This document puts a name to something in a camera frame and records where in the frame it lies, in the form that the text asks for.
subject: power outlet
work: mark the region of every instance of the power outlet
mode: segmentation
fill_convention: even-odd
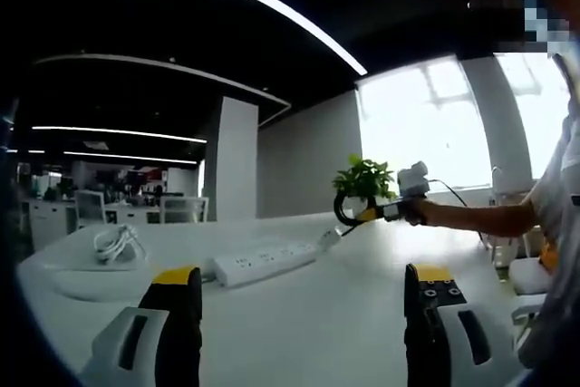
[[[240,256],[216,257],[213,263],[217,280],[225,287],[232,287],[307,265],[315,261],[317,253],[316,246],[300,243],[262,248]]]

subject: white table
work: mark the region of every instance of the white table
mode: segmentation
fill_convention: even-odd
[[[101,226],[88,227],[24,261],[24,293],[57,353],[78,372],[92,338],[126,305],[135,305],[152,270],[197,263],[266,243],[315,241],[330,214],[246,223],[142,226],[140,241],[151,267],[141,273],[70,277],[133,292],[127,301],[81,302],[58,295],[43,264],[86,255]],[[204,386],[404,386],[403,282],[407,263],[446,266],[469,302],[487,305],[510,330],[510,295],[498,281],[477,236],[405,223],[357,228],[315,263],[238,289],[204,285]]]

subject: white robotic part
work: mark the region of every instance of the white robotic part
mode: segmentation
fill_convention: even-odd
[[[403,198],[425,195],[429,192],[429,182],[425,179],[428,174],[427,165],[420,160],[409,169],[402,169],[397,173],[400,195]]]

